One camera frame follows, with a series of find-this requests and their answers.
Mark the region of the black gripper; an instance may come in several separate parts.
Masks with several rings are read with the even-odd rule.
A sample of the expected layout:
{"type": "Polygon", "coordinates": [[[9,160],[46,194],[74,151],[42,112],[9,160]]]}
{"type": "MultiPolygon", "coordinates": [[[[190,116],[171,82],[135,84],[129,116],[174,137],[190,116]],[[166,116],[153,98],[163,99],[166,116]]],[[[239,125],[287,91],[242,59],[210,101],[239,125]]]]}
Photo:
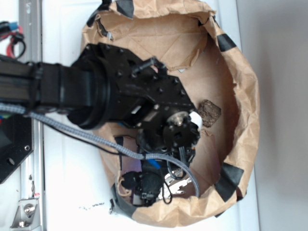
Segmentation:
{"type": "MultiPolygon", "coordinates": [[[[138,151],[142,154],[167,154],[189,166],[195,156],[193,149],[200,139],[201,128],[202,118],[197,112],[177,112],[159,128],[139,131],[138,151]]],[[[160,168],[150,166],[143,172],[125,173],[121,185],[126,189],[134,188],[134,205],[151,206],[161,192],[163,175],[160,168]]]]}

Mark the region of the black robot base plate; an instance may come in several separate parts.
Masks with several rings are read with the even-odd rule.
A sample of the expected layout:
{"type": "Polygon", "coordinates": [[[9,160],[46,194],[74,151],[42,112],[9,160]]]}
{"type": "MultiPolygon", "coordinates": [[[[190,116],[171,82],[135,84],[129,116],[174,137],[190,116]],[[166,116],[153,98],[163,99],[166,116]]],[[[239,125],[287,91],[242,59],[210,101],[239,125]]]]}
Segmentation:
{"type": "Polygon", "coordinates": [[[32,119],[13,115],[0,120],[0,182],[3,184],[33,150],[32,119]]]}

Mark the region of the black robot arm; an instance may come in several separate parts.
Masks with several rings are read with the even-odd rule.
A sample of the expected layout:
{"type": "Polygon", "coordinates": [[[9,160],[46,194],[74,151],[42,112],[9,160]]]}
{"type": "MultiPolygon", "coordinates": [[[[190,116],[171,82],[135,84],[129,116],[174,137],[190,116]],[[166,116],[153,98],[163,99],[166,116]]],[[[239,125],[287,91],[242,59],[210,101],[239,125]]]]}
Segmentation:
{"type": "Polygon", "coordinates": [[[122,184],[142,206],[171,203],[167,176],[200,194],[189,165],[202,119],[180,79],[155,57],[104,43],[87,45],[70,67],[1,57],[0,109],[140,160],[142,170],[126,173],[122,184]]]}

